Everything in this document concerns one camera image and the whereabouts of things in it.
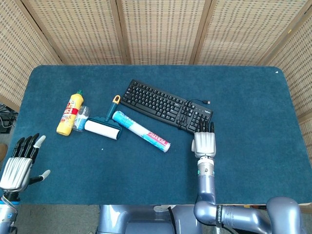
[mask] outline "clear plastic cup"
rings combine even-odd
[[[81,106],[76,116],[73,129],[75,131],[82,132],[84,130],[84,125],[89,116],[90,116],[90,108],[87,106]]]

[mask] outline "black keyboard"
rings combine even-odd
[[[132,80],[121,103],[147,116],[194,132],[199,120],[210,121],[213,111],[138,80]]]

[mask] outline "lint roller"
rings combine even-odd
[[[106,117],[89,117],[84,125],[84,129],[111,139],[119,139],[121,135],[121,127],[118,123],[112,120],[113,113],[115,112],[119,102],[120,96],[116,95]]]
[[[169,142],[159,137],[155,133],[152,133],[150,130],[147,130],[143,126],[139,125],[137,122],[127,117],[123,112],[116,111],[113,114],[113,120],[115,120],[116,122],[124,126],[125,128],[129,129],[131,132],[142,137],[144,140],[156,146],[163,152],[167,152],[169,150],[170,148]]]

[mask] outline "lint roller handle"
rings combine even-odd
[[[120,96],[116,95],[114,97],[114,99],[113,99],[111,107],[109,108],[109,110],[107,112],[107,115],[106,115],[106,118],[105,118],[106,122],[108,122],[112,118],[112,116],[113,116],[113,114],[114,114],[114,112],[115,112],[119,102],[120,102]]]

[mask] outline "yellow bottle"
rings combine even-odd
[[[81,90],[79,90],[76,94],[71,95],[64,114],[58,124],[57,133],[65,136],[70,134],[82,103],[83,98]]]

